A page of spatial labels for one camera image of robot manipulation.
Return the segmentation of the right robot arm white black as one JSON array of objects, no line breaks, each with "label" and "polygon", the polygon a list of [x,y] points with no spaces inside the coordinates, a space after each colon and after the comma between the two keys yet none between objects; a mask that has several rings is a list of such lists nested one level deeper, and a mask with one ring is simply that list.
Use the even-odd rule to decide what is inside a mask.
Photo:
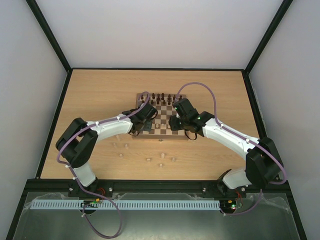
[{"label": "right robot arm white black", "polygon": [[234,151],[245,161],[245,166],[227,170],[219,177],[218,191],[229,196],[236,188],[253,185],[264,189],[269,184],[276,184],[274,180],[283,169],[275,143],[269,138],[258,139],[239,132],[223,124],[218,118],[204,111],[198,111],[187,98],[173,103],[176,111],[170,116],[171,130],[183,130],[219,142]]}]

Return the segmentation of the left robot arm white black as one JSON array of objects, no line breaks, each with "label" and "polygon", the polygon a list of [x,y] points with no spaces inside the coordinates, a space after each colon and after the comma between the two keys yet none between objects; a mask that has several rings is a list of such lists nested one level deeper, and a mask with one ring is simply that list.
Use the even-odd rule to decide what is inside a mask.
[{"label": "left robot arm white black", "polygon": [[76,118],[55,144],[58,150],[56,160],[69,168],[83,187],[88,187],[96,180],[89,164],[95,145],[116,135],[139,133],[157,115],[158,110],[145,102],[139,108],[100,121]]}]

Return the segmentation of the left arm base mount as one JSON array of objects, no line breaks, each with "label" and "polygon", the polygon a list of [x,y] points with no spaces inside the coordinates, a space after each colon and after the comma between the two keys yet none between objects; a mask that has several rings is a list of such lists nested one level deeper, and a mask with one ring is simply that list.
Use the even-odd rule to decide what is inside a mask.
[{"label": "left arm base mount", "polygon": [[81,189],[78,182],[76,180],[70,180],[68,182],[68,196],[69,197],[78,197],[80,199],[86,199],[86,198],[95,198],[96,195],[92,195],[91,193],[99,194],[105,197],[112,197],[113,195],[113,188],[109,190],[109,186],[103,184],[101,181],[98,180],[98,178],[95,179],[93,183],[91,183],[89,186],[83,186],[81,185],[85,191]]}]

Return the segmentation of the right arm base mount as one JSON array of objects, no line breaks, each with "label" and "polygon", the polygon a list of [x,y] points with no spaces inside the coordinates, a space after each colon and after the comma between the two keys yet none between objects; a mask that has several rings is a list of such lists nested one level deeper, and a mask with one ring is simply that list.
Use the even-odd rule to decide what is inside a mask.
[{"label": "right arm base mount", "polygon": [[230,189],[221,180],[206,180],[201,182],[202,194],[208,198],[233,199],[245,197],[246,193],[240,188]]}]

